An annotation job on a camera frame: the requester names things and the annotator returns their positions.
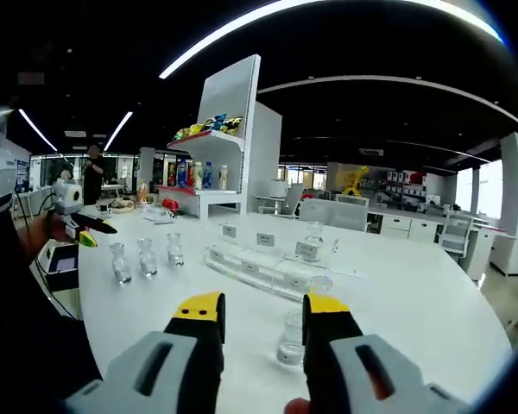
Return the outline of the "person's right hand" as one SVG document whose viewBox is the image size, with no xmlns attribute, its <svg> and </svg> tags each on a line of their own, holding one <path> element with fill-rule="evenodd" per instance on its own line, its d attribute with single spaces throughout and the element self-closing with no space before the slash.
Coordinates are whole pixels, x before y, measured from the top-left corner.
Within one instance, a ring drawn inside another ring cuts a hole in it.
<svg viewBox="0 0 518 414">
<path fill-rule="evenodd" d="M 311 402 L 303 398 L 295 398 L 289 401 L 285 408 L 284 414 L 309 414 Z"/>
</svg>

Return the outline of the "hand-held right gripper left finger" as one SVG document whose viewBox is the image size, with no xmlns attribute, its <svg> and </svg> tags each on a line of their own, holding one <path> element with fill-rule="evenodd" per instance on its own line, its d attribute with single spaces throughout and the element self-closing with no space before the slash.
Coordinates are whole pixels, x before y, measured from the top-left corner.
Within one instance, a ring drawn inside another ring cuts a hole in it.
<svg viewBox="0 0 518 414">
<path fill-rule="evenodd" d="M 66 399 L 70 413 L 213 413 L 224 371 L 225 297 L 184 301 L 163 331 L 113 359 L 102 380 Z"/>
</svg>

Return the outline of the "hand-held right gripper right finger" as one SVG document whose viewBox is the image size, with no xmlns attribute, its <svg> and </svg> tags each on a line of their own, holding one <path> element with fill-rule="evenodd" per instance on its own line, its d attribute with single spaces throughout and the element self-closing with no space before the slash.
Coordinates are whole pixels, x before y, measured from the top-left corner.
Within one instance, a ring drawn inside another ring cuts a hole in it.
<svg viewBox="0 0 518 414">
<path fill-rule="evenodd" d="M 304 295 L 302 343 L 311 413 L 469 411 L 380 336 L 365 335 L 349 307 L 330 295 Z"/>
</svg>

